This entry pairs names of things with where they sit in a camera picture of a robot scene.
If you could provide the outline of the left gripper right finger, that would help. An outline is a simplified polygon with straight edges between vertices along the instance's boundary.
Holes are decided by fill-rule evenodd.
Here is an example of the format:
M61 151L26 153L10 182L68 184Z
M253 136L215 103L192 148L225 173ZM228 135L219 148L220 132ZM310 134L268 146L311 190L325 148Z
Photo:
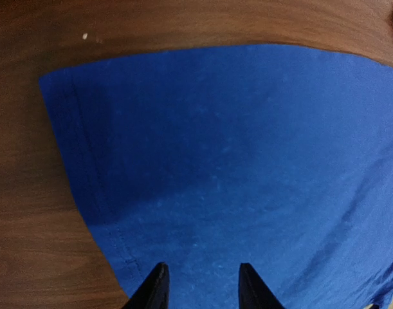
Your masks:
M284 309L250 263L239 267L238 296L240 309Z

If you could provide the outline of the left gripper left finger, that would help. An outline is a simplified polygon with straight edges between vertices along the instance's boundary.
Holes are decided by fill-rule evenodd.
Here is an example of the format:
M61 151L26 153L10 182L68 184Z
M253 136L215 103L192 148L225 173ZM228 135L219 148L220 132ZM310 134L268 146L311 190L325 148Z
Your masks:
M160 262L151 270L122 309L167 309L169 307L169 267Z

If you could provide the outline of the blue garment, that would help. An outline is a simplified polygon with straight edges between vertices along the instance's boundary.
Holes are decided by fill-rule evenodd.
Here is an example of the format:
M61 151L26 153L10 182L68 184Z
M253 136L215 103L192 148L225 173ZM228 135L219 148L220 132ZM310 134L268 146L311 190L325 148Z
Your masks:
M393 301L393 1L129 1L131 43L43 75L75 204L129 298Z

